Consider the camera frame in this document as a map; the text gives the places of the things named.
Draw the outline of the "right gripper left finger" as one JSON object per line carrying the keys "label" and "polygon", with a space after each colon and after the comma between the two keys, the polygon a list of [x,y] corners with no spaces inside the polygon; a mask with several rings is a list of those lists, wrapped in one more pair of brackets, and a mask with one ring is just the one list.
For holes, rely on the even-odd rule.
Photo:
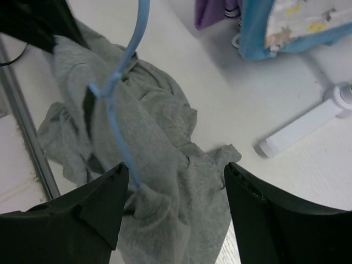
{"label": "right gripper left finger", "polygon": [[49,202],[1,215],[1,263],[109,263],[129,182],[120,163]]}

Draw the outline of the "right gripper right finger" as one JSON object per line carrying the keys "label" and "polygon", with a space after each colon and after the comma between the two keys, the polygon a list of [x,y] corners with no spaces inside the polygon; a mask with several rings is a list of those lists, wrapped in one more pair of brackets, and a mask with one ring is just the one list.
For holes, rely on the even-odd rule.
{"label": "right gripper right finger", "polygon": [[224,169],[241,263],[351,263],[351,212],[304,200],[230,162]]}

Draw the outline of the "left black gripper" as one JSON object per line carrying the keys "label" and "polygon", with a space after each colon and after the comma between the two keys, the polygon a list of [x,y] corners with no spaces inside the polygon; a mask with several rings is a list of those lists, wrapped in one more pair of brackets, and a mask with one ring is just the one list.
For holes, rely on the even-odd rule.
{"label": "left black gripper", "polygon": [[52,53],[56,36],[85,47],[85,40],[65,0],[1,0],[1,33]]}

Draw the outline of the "light blue wire hanger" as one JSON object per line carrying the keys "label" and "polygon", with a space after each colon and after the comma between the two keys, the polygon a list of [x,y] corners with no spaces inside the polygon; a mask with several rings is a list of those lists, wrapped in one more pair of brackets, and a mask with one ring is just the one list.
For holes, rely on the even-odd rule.
{"label": "light blue wire hanger", "polygon": [[112,127],[114,137],[117,141],[118,147],[121,150],[124,161],[129,169],[129,178],[133,181],[134,186],[139,189],[141,183],[137,172],[133,165],[133,160],[130,157],[128,147],[123,139],[123,134],[120,131],[120,121],[126,110],[122,109],[122,105],[116,104],[115,90],[128,66],[129,61],[134,56],[147,27],[150,13],[150,1],[138,1],[137,21],[134,28],[133,35],[124,50],[121,60],[118,63],[116,70],[107,78],[104,88],[99,88],[94,82],[88,83],[87,87],[97,99],[106,100],[106,112],[109,124]]}

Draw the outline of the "grey t shirt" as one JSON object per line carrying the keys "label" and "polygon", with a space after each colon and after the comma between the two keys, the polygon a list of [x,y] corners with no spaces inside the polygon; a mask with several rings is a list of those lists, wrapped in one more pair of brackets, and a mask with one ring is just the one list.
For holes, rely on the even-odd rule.
{"label": "grey t shirt", "polygon": [[[77,186],[124,158],[102,87],[124,47],[80,24],[83,47],[56,37],[51,62],[63,101],[52,104],[38,130],[46,156]],[[205,152],[191,140],[197,112],[180,86],[156,66],[133,56],[115,90],[126,110],[120,121],[141,187],[129,183],[118,250],[125,263],[215,263],[230,225],[223,170],[240,153],[232,145]]]}

